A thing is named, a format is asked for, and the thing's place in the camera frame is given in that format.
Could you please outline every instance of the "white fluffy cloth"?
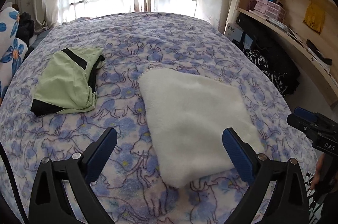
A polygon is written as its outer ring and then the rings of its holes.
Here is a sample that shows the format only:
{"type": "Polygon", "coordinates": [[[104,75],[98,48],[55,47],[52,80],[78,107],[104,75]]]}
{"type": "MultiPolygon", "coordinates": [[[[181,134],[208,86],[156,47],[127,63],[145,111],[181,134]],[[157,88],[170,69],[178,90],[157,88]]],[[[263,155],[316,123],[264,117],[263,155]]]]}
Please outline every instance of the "white fluffy cloth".
{"type": "Polygon", "coordinates": [[[168,185],[179,188],[232,169],[222,144],[228,127],[255,152],[264,151],[237,88],[167,68],[147,70],[139,86],[159,170],[168,185]]]}

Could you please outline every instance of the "pink drawer box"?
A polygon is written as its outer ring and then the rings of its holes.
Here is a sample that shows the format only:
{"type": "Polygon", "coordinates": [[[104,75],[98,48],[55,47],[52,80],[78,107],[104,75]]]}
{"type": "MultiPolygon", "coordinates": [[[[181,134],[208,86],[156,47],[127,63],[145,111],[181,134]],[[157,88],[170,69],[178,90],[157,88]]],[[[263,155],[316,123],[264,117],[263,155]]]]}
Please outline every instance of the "pink drawer box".
{"type": "MultiPolygon", "coordinates": [[[[267,16],[267,15],[264,15],[264,18],[267,18],[267,19],[269,19],[269,18],[271,18],[271,17],[269,17],[269,16],[267,16]]],[[[277,21],[279,21],[279,22],[281,22],[281,23],[283,23],[283,22],[284,22],[284,20],[283,20],[283,19],[281,19],[281,18],[277,18],[277,19],[275,19],[275,20],[277,20],[277,21]]]]}
{"type": "Polygon", "coordinates": [[[264,14],[262,12],[259,12],[257,10],[253,10],[253,12],[258,16],[264,17],[264,14]]]}
{"type": "Polygon", "coordinates": [[[263,3],[259,2],[259,1],[256,3],[256,6],[261,7],[261,8],[263,8],[263,9],[265,9],[265,10],[266,10],[267,7],[268,7],[267,5],[265,5],[265,4],[263,4],[263,3]]]}
{"type": "Polygon", "coordinates": [[[266,11],[265,14],[264,14],[264,17],[267,16],[267,17],[270,17],[270,18],[273,18],[275,20],[278,20],[280,22],[283,22],[284,21],[284,18],[283,17],[280,17],[279,15],[275,15],[269,11],[266,11]]]}
{"type": "Polygon", "coordinates": [[[267,5],[268,4],[268,0],[257,0],[257,1],[259,1],[260,3],[263,3],[263,4],[265,4],[265,5],[267,5]]]}
{"type": "Polygon", "coordinates": [[[275,9],[275,8],[273,8],[273,7],[271,7],[271,6],[268,6],[268,5],[267,5],[266,11],[269,11],[269,12],[275,14],[275,15],[278,15],[278,16],[281,17],[281,18],[284,18],[284,14],[283,14],[282,12],[278,11],[277,9],[275,9]]]}
{"type": "Polygon", "coordinates": [[[281,12],[283,15],[285,15],[285,10],[278,4],[273,3],[272,1],[268,2],[268,6],[274,8],[275,10],[281,12]]]}
{"type": "Polygon", "coordinates": [[[254,10],[257,10],[263,14],[265,13],[265,9],[263,7],[255,6],[254,10]]]}

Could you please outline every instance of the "light green garment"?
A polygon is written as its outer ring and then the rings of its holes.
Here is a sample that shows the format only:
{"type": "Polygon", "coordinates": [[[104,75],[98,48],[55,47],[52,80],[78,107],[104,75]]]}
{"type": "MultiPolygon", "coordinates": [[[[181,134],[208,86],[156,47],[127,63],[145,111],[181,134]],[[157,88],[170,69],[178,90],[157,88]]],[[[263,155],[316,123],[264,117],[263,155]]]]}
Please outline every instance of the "light green garment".
{"type": "MultiPolygon", "coordinates": [[[[83,60],[87,62],[86,69],[83,69],[64,51],[55,52],[39,78],[34,100],[63,108],[54,113],[90,111],[95,107],[97,93],[96,89],[92,91],[88,80],[95,63],[101,57],[103,48],[68,49],[79,56],[82,63],[83,60]]],[[[95,68],[102,66],[103,63],[99,62],[95,68]]]]}

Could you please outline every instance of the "pillow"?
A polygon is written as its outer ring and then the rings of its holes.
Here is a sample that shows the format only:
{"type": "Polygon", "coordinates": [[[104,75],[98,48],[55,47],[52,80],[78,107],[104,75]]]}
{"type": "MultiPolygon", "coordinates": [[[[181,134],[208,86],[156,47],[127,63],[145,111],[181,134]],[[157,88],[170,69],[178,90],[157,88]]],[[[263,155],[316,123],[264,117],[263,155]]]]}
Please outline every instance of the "pillow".
{"type": "Polygon", "coordinates": [[[27,45],[23,41],[14,38],[12,45],[9,46],[0,59],[0,105],[27,50],[27,45]]]}
{"type": "Polygon", "coordinates": [[[5,3],[2,7],[1,7],[1,11],[2,10],[4,10],[5,8],[7,8],[7,7],[12,7],[12,5],[13,5],[13,3],[12,2],[7,2],[7,3],[5,3]]]}
{"type": "Polygon", "coordinates": [[[5,54],[13,43],[19,27],[20,14],[13,7],[7,7],[0,12],[0,55],[5,54]]]}

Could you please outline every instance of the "cat print bedsheet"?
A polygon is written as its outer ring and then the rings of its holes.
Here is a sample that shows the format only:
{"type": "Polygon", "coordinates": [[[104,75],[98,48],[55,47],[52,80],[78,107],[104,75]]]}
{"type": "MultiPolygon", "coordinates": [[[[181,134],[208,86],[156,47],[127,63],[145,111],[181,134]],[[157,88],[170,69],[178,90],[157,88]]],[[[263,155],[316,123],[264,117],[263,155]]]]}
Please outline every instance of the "cat print bedsheet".
{"type": "MultiPolygon", "coordinates": [[[[247,189],[235,169],[201,178],[183,188],[160,176],[147,127],[138,77],[146,69],[168,67],[199,74],[241,90],[265,153],[274,160],[295,157],[303,174],[313,172],[310,142],[288,126],[290,110],[269,79],[209,23],[168,13],[127,13],[60,25],[45,37],[15,74],[0,107],[0,141],[8,154],[24,208],[41,159],[69,158],[84,151],[111,126],[118,144],[92,189],[116,223],[224,223],[247,189]],[[52,54],[67,47],[102,47],[94,110],[35,117],[34,90],[52,54]]],[[[0,189],[19,215],[4,166],[0,189]]],[[[273,185],[259,209],[264,214],[273,185]]],[[[85,221],[69,194],[78,219],[85,221]]]]}

